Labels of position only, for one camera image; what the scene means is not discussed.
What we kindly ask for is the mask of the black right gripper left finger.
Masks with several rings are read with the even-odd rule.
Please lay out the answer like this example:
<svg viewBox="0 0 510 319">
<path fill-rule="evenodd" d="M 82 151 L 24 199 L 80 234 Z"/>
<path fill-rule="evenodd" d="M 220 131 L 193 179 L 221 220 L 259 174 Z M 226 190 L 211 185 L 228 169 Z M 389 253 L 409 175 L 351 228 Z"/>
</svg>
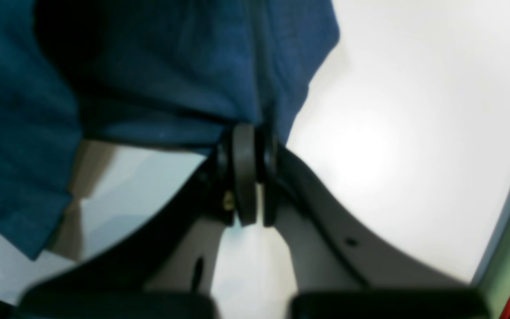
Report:
<svg viewBox="0 0 510 319">
<path fill-rule="evenodd" d="M 35 285 L 21 319 L 218 319 L 210 297 L 225 228 L 257 220 L 255 127 L 236 125 L 179 192 L 106 252 Z"/>
</svg>

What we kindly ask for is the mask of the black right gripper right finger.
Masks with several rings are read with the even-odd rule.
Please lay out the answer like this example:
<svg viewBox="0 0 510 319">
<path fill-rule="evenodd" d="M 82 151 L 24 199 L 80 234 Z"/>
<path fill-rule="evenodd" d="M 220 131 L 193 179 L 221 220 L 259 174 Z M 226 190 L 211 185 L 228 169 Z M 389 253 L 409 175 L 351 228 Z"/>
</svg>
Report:
<svg viewBox="0 0 510 319">
<path fill-rule="evenodd" d="M 265 226 L 290 251 L 289 319 L 487 319 L 476 289 L 411 258 L 354 217 L 270 129 L 257 130 Z"/>
</svg>

